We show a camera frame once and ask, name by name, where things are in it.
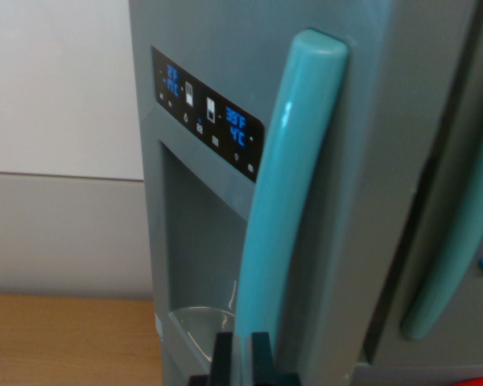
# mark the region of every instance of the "wooden surface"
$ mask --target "wooden surface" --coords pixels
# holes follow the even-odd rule
[[[157,385],[152,302],[0,295],[0,385]]]

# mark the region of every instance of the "digital display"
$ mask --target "digital display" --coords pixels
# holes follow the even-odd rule
[[[256,117],[152,48],[155,97],[206,146],[256,181],[265,129]]]
[[[163,80],[167,82],[168,90],[176,97],[179,97],[179,85],[177,84],[177,70],[168,64],[168,78]]]
[[[233,109],[225,107],[225,119],[231,124],[233,140],[241,147],[245,147],[245,117]]]

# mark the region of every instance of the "gray refrigerator door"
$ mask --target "gray refrigerator door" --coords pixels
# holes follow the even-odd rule
[[[413,340],[401,328],[419,288],[447,248],[448,233],[458,219],[483,148],[483,4],[481,8],[474,47],[462,69],[459,100],[453,103],[443,145],[434,152],[437,167],[432,184],[418,219],[409,224],[411,238],[404,240],[398,253],[366,344],[373,366],[395,368],[395,374],[401,368],[417,368],[419,379],[432,373],[440,381],[443,372],[447,382],[483,376],[483,272],[479,265],[483,233],[468,255],[472,261],[463,279],[425,336]],[[467,237],[468,233],[460,235],[465,242]],[[467,375],[463,368],[452,373],[454,367],[467,367]]]
[[[168,386],[207,372],[214,334],[233,327],[254,183],[185,127],[188,115],[176,119],[158,103],[152,47],[266,129],[294,36],[313,29],[349,47],[277,341],[278,366],[299,372],[304,384],[349,384],[474,8],[468,0],[130,2]]]

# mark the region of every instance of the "door handle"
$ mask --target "door handle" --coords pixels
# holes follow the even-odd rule
[[[457,211],[442,253],[402,322],[402,331],[413,339],[423,338],[442,314],[483,237],[483,139]]]
[[[349,50],[307,30],[294,39],[258,173],[238,285],[235,335],[268,331],[272,349],[299,222]]]

